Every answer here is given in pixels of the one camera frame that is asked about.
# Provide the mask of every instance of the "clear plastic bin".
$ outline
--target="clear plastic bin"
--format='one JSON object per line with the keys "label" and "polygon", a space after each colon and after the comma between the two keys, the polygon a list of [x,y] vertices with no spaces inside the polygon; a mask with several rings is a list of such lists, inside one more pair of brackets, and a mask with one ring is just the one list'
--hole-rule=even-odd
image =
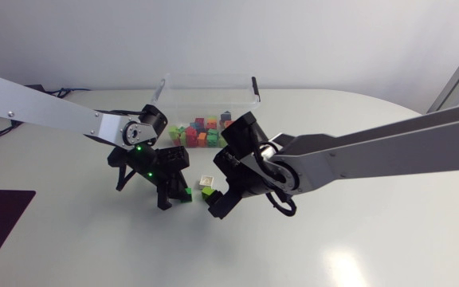
{"label": "clear plastic bin", "polygon": [[174,145],[224,147],[221,131],[260,101],[251,76],[167,74],[151,104],[166,115]]}

